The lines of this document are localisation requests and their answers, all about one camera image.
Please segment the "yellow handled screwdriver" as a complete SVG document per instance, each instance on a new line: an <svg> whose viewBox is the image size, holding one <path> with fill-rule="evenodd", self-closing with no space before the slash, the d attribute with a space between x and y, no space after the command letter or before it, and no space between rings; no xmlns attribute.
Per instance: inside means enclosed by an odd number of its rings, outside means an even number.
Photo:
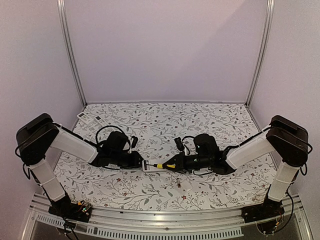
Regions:
<svg viewBox="0 0 320 240"><path fill-rule="evenodd" d="M176 166L172 164L147 164L148 166L155 167L157 169L175 169Z"/></svg>

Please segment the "white battery cover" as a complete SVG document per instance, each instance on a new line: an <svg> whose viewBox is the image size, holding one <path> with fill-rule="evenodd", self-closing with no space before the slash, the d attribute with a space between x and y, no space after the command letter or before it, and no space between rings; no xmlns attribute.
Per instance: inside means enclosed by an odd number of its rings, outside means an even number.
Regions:
<svg viewBox="0 0 320 240"><path fill-rule="evenodd" d="M188 181L180 182L180 187L186 192L193 189L193 186Z"/></svg>

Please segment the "white remote control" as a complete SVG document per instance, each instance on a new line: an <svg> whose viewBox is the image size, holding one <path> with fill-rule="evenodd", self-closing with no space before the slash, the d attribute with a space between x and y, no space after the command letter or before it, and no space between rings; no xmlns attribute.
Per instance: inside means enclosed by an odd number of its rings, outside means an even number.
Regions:
<svg viewBox="0 0 320 240"><path fill-rule="evenodd" d="M154 164L155 164L154 160L146 160L146 159L142 160L141 162L142 171L145 173L155 173L155 172L166 171L165 169L155 167Z"/></svg>

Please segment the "long white remote with buttons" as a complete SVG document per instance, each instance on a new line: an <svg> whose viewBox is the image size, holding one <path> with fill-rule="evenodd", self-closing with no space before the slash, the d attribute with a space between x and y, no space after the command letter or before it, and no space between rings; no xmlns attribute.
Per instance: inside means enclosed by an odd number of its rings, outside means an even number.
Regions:
<svg viewBox="0 0 320 240"><path fill-rule="evenodd" d="M101 116L99 116L99 115L95 116L93 119L94 119L95 122L98 124L98 126L99 126L98 129L99 129L99 130L100 130L100 129L105 129L105 128L107 128L107 127L110 126L110 125L109 125Z"/></svg>

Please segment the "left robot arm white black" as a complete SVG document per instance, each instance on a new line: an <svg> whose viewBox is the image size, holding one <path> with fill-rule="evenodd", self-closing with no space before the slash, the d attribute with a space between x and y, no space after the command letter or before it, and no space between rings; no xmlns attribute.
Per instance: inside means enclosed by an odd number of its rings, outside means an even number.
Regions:
<svg viewBox="0 0 320 240"><path fill-rule="evenodd" d="M87 140L42 113L16 132L15 154L29 169L37 184L55 209L63 216L74 213L74 205L66 200L67 193L54 174L60 156L67 153L96 168L116 165L119 169L134 169L142 165L143 157L134 149L138 139L129 138L114 125L101 127L94 141Z"/></svg>

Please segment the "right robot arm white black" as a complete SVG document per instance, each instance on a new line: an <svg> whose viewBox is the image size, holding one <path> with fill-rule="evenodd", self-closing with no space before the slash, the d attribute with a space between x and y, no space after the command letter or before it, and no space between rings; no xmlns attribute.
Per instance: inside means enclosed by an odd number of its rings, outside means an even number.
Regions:
<svg viewBox="0 0 320 240"><path fill-rule="evenodd" d="M262 218L269 218L278 210L277 202L284 198L313 150L308 131L281 115L272 117L269 125L260 132L223 150L218 147L215 138L207 133L201 133L192 139L195 154L186 154L184 140L177 137L174 141L179 153L158 167L189 173L208 168L215 174L228 175L264 155L278 157L277 172L268 188L267 200L258 208Z"/></svg>

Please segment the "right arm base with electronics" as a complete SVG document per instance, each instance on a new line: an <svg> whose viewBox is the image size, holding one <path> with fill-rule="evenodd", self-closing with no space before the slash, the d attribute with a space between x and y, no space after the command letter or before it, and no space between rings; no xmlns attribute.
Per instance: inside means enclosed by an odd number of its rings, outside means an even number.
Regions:
<svg viewBox="0 0 320 240"><path fill-rule="evenodd" d="M257 229L264 235L276 232L283 221L285 213L282 201L273 201L267 196L263 203L246 206L241 209L241 217L245 223L259 222Z"/></svg>

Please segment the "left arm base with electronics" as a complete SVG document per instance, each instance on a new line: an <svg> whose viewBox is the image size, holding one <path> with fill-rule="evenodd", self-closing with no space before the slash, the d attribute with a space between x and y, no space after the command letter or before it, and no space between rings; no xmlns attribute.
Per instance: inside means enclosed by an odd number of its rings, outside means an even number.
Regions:
<svg viewBox="0 0 320 240"><path fill-rule="evenodd" d="M88 223L92 213L92 204L84 200L72 202L66 194L57 201L51 200L48 212L67 220Z"/></svg>

